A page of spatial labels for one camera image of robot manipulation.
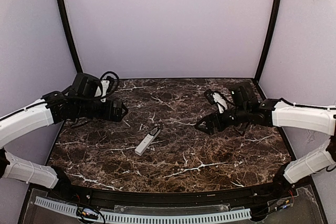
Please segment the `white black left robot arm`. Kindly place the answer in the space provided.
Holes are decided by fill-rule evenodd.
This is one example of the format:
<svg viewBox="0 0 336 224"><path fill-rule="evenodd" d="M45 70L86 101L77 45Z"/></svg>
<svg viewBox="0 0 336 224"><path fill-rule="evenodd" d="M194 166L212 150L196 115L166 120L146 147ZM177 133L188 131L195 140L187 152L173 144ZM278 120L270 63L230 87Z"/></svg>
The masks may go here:
<svg viewBox="0 0 336 224"><path fill-rule="evenodd" d="M63 188L70 180L57 166L44 166L19 158L5 149L12 141L60 122L79 118L120 122L128 108L120 100L112 100L120 84L113 71L97 78L78 73L63 91L43 95L32 104L1 118L1 178L15 179L48 189Z"/></svg>

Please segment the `white remote control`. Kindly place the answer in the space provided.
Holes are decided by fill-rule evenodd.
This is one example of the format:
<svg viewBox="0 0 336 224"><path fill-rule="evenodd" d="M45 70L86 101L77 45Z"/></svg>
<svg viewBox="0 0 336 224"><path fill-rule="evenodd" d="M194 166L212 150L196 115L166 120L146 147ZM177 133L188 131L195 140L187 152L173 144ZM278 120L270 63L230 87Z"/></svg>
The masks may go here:
<svg viewBox="0 0 336 224"><path fill-rule="evenodd" d="M157 138L161 129L159 126L154 127L141 141L141 143L136 147L135 153L139 156L142 156L143 153L148 149L151 143Z"/></svg>

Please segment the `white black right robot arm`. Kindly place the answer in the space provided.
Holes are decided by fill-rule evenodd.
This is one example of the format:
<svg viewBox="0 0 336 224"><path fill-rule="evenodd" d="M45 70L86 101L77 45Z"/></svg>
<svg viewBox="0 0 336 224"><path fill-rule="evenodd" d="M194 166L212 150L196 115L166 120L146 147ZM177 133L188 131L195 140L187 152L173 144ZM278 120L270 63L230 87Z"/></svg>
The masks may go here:
<svg viewBox="0 0 336 224"><path fill-rule="evenodd" d="M229 126L255 124L269 127L295 127L321 132L329 136L322 145L302 158L282 165L274 183L294 184L335 164L335 106L314 106L291 103L287 100L265 99L259 101L248 82L237 83L229 91L232 100L210 89L205 98L217 111L203 117L195 128L208 135L222 132Z"/></svg>

